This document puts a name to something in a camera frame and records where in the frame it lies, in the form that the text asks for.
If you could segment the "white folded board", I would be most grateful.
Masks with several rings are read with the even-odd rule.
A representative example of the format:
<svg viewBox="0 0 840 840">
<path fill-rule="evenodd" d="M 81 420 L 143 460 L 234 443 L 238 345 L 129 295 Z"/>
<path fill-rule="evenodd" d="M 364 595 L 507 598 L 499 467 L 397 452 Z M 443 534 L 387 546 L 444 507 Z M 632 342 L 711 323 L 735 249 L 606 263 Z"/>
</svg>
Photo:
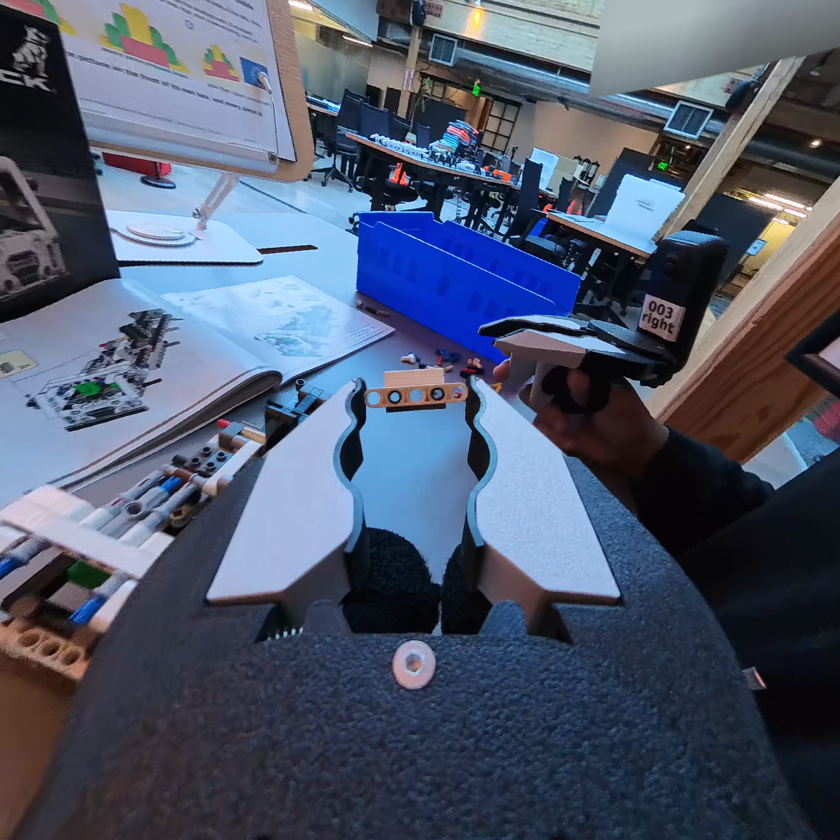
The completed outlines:
<svg viewBox="0 0 840 840">
<path fill-rule="evenodd" d="M 675 186 L 626 174 L 617 188 L 601 232 L 616 242 L 651 245 L 685 194 Z"/>
</svg>

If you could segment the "wooden background desk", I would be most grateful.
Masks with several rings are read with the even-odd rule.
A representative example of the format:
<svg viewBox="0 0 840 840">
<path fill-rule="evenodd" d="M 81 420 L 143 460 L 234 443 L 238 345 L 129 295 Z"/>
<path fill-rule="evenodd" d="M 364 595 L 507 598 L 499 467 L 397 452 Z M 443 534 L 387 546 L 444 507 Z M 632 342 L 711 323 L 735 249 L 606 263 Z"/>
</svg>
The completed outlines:
<svg viewBox="0 0 840 840">
<path fill-rule="evenodd" d="M 581 243 L 577 250 L 569 250 L 565 262 L 581 277 L 574 313 L 619 323 L 632 305 L 656 243 L 593 218 L 548 210 L 543 215 L 546 234 Z"/>
</svg>

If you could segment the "long background desk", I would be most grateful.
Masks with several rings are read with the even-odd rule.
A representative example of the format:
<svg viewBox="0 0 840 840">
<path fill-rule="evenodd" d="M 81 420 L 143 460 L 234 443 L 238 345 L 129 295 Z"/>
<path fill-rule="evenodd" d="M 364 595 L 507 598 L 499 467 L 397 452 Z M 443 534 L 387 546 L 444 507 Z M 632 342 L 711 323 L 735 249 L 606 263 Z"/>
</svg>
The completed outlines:
<svg viewBox="0 0 840 840">
<path fill-rule="evenodd" d="M 427 199 L 426 210 L 433 214 L 437 221 L 440 220 L 445 195 L 450 186 L 469 188 L 469 185 L 478 185 L 483 193 L 500 194 L 504 199 L 504 211 L 518 200 L 520 184 L 505 181 L 501 176 L 494 176 L 471 159 L 457 161 L 450 154 L 392 140 L 380 134 L 374 135 L 373 138 L 366 138 L 349 130 L 346 130 L 345 134 L 348 140 L 364 149 L 369 158 L 388 165 L 401 165 L 405 175 L 419 182 L 433 184 L 434 189 Z"/>
</svg>

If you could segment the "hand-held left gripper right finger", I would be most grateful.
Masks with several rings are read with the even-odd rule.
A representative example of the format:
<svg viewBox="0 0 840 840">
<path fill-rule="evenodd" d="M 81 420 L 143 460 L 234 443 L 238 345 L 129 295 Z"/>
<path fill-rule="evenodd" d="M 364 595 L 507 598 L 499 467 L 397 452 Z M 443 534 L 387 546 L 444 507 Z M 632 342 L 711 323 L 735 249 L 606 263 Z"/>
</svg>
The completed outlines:
<svg viewBox="0 0 840 840">
<path fill-rule="evenodd" d="M 515 602 L 540 633 L 553 604 L 619 606 L 622 595 L 561 452 L 484 381 L 465 400 L 461 567 L 469 593 Z"/>
</svg>

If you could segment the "blue plastic bin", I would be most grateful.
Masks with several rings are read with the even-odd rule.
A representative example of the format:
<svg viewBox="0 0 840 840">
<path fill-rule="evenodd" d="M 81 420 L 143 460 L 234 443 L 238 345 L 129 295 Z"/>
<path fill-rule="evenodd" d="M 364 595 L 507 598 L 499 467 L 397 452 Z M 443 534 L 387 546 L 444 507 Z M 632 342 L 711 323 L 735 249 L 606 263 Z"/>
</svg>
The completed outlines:
<svg viewBox="0 0 840 840">
<path fill-rule="evenodd" d="M 581 277 L 428 212 L 360 214 L 357 290 L 494 362 L 485 323 L 568 316 Z"/>
</svg>

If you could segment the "black frame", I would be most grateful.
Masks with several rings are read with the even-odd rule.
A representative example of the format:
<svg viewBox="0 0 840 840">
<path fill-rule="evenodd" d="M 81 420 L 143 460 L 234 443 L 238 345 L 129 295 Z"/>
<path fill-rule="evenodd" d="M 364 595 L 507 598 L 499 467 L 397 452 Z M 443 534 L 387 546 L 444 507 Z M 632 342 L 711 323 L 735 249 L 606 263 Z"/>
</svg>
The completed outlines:
<svg viewBox="0 0 840 840">
<path fill-rule="evenodd" d="M 785 355 L 785 360 L 826 393 L 839 398 L 839 362 L 827 358 L 838 332 L 816 329 Z"/>
</svg>

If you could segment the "thick wooden post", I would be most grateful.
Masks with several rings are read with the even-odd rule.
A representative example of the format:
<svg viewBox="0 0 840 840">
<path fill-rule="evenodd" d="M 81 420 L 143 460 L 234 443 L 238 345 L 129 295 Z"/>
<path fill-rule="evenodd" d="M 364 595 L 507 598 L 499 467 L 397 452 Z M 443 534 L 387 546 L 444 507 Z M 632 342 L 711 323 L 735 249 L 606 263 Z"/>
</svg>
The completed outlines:
<svg viewBox="0 0 840 840">
<path fill-rule="evenodd" d="M 839 305 L 839 181 L 740 292 L 686 367 L 647 397 L 659 420 L 744 463 L 824 390 L 785 355 Z"/>
</svg>

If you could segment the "printed instruction board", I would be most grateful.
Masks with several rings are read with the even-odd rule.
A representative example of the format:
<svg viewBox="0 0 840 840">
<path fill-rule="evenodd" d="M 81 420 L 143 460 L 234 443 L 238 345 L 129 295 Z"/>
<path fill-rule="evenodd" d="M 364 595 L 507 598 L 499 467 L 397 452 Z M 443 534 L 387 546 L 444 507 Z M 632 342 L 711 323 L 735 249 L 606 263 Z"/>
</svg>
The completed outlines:
<svg viewBox="0 0 840 840">
<path fill-rule="evenodd" d="M 280 182 L 314 143 L 287 2 L 2 2 L 64 50 L 91 147 Z"/>
</svg>

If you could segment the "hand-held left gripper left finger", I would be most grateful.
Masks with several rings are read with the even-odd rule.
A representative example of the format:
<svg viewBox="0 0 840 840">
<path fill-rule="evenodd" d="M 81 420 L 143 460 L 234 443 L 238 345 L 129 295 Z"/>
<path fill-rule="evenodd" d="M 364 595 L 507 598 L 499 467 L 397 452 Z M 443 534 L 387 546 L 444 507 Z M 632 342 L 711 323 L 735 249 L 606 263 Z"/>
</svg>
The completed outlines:
<svg viewBox="0 0 840 840">
<path fill-rule="evenodd" d="M 206 600 L 280 604 L 302 625 L 310 604 L 364 588 L 370 541 L 360 491 L 363 379 L 339 388 L 263 459 Z"/>
</svg>

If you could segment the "red object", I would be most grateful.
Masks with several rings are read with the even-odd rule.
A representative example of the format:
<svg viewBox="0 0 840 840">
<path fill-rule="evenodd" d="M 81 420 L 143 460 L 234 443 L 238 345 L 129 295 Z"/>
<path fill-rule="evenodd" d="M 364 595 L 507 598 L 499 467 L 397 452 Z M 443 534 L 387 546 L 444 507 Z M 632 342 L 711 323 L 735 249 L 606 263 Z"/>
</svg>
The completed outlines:
<svg viewBox="0 0 840 840">
<path fill-rule="evenodd" d="M 175 184 L 170 178 L 172 165 L 169 163 L 149 161 L 113 152 L 102 152 L 101 157 L 107 165 L 140 175 L 141 183 L 146 186 L 165 190 L 175 189 Z"/>
</svg>

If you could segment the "person's right hand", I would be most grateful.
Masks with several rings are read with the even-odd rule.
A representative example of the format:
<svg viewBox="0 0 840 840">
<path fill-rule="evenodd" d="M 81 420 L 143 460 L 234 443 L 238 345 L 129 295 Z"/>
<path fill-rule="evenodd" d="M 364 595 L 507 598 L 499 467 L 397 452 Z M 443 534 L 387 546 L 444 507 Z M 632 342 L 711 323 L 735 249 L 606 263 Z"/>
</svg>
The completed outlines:
<svg viewBox="0 0 840 840">
<path fill-rule="evenodd" d="M 573 415 L 553 404 L 536 412 L 533 425 L 567 456 L 638 482 L 666 446 L 669 429 L 648 411 L 630 382 L 613 379 L 607 405 Z"/>
</svg>

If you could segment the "open lego instruction booklet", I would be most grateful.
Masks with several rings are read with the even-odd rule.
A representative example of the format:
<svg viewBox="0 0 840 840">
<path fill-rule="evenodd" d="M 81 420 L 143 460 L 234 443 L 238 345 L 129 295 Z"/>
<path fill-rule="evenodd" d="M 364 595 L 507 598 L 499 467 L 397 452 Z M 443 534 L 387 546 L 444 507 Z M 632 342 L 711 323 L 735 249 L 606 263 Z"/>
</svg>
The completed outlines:
<svg viewBox="0 0 840 840">
<path fill-rule="evenodd" d="M 392 326 L 294 276 L 158 296 L 107 280 L 2 324 L 2 504 L 72 489 Z"/>
</svg>

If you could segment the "lego truck chassis assembly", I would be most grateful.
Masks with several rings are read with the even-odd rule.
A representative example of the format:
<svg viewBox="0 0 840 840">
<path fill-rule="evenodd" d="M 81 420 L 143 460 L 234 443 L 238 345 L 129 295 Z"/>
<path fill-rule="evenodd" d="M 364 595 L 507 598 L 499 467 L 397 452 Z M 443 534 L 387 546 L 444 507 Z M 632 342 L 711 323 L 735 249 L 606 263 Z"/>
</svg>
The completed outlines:
<svg viewBox="0 0 840 840">
<path fill-rule="evenodd" d="M 190 456 L 175 455 L 94 507 L 43 486 L 2 510 L 2 659 L 81 681 L 138 576 L 109 561 L 129 551 L 157 560 L 248 463 L 265 456 L 331 394 L 305 380 L 270 400 L 264 429 L 224 419 Z"/>
</svg>

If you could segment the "scattered small coloured lego pieces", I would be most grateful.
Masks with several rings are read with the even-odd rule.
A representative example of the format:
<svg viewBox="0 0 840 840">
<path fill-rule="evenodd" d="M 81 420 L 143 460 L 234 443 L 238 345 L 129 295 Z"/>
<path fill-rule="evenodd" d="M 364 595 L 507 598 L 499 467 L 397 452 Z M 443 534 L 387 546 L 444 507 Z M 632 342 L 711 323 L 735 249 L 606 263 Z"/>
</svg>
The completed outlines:
<svg viewBox="0 0 840 840">
<path fill-rule="evenodd" d="M 446 376 L 457 373 L 467 381 L 471 376 L 484 376 L 487 371 L 481 358 L 462 357 L 462 354 L 447 349 L 436 349 L 434 358 L 425 359 L 417 352 L 401 357 L 402 369 L 390 373 L 396 385 L 444 385 Z"/>
</svg>

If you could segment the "slanted wooden beam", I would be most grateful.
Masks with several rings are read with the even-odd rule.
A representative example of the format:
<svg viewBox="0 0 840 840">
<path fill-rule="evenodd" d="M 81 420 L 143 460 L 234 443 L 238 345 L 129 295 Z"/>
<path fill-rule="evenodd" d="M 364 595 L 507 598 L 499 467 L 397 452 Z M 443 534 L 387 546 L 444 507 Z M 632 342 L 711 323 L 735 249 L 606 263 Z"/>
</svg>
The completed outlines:
<svg viewBox="0 0 840 840">
<path fill-rule="evenodd" d="M 795 56 L 774 62 L 772 68 L 763 74 L 762 83 L 756 87 L 752 96 L 735 108 L 689 180 L 680 205 L 654 235 L 655 242 L 697 218 L 760 129 L 804 60 L 804 56 Z"/>
</svg>

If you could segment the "white board stand base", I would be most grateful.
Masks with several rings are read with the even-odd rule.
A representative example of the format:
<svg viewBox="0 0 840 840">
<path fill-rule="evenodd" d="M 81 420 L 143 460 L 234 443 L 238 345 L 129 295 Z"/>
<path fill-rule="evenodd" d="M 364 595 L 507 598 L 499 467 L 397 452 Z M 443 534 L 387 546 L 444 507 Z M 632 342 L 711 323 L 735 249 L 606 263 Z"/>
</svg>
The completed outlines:
<svg viewBox="0 0 840 840">
<path fill-rule="evenodd" d="M 121 266 L 256 266 L 260 252 L 230 226 L 211 220 L 238 184 L 223 173 L 192 216 L 106 211 L 115 256 Z"/>
</svg>

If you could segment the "person's right forearm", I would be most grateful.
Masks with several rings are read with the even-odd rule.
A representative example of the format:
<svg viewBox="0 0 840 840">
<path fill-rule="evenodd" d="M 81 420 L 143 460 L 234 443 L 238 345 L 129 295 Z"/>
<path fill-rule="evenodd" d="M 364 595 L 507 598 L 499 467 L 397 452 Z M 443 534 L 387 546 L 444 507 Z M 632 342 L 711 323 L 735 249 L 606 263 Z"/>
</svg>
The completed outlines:
<svg viewBox="0 0 840 840">
<path fill-rule="evenodd" d="M 839 830 L 839 454 L 780 489 L 672 431 L 637 514 L 714 612 L 820 838 Z"/>
</svg>

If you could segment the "black lego set box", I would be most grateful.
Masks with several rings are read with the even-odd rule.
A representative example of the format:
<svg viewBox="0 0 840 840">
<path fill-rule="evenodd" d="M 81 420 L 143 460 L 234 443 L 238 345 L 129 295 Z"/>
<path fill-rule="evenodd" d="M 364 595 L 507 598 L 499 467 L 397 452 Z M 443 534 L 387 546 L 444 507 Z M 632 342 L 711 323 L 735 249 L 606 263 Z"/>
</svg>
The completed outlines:
<svg viewBox="0 0 840 840">
<path fill-rule="evenodd" d="M 120 270 L 58 27 L 1 10 L 1 320 Z"/>
</svg>

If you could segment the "tan lego beam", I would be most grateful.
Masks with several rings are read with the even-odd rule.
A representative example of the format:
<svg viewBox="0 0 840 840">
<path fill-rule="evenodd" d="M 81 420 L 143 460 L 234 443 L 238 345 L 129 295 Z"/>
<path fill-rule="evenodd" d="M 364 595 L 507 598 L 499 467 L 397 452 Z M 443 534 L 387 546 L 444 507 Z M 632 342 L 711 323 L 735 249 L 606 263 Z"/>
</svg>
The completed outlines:
<svg viewBox="0 0 840 840">
<path fill-rule="evenodd" d="M 392 413 L 437 410 L 463 403 L 468 393 L 466 383 L 446 381 L 446 372 L 440 367 L 385 371 L 382 387 L 365 391 L 364 404 Z"/>
</svg>

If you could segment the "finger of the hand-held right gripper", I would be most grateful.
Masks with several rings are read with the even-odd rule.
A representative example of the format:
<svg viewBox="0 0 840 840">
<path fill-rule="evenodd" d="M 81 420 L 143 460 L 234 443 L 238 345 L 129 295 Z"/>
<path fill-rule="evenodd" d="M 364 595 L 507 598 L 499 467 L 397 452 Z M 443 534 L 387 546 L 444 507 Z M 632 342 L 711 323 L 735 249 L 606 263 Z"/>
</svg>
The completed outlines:
<svg viewBox="0 0 840 840">
<path fill-rule="evenodd" d="M 509 358 L 513 370 L 529 370 L 538 363 L 575 368 L 587 354 L 586 348 L 563 335 L 536 330 L 512 332 L 494 339 L 493 345 Z"/>
<path fill-rule="evenodd" d="M 589 329 L 587 322 L 579 322 L 572 318 L 531 315 L 502 318 L 481 325 L 478 335 L 492 339 L 495 343 L 515 341 L 513 336 L 542 335 L 550 340 L 571 341 L 593 340 L 594 332 Z"/>
</svg>

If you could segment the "black office chair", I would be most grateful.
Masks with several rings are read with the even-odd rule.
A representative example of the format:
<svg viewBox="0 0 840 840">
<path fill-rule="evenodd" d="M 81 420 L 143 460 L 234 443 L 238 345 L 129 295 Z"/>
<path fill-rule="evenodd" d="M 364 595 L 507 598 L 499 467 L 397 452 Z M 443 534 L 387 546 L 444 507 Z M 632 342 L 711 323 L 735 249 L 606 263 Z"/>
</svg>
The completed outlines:
<svg viewBox="0 0 840 840">
<path fill-rule="evenodd" d="M 350 137 L 350 133 L 359 132 L 361 105 L 364 103 L 367 103 L 367 100 L 360 94 L 349 89 L 344 90 L 334 129 L 324 138 L 325 150 L 332 156 L 332 163 L 324 172 L 322 186 L 326 186 L 330 180 L 338 180 L 348 186 L 350 193 L 354 191 L 359 146 Z"/>
</svg>

